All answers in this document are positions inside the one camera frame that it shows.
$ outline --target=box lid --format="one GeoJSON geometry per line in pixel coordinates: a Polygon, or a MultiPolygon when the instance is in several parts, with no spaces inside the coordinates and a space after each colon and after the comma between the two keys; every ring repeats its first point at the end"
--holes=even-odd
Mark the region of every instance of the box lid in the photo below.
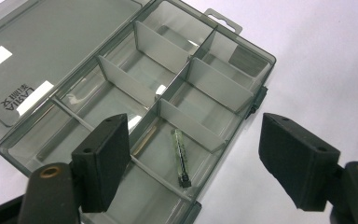
{"type": "Polygon", "coordinates": [[[0,140],[152,1],[24,2],[0,5],[0,140]]]}

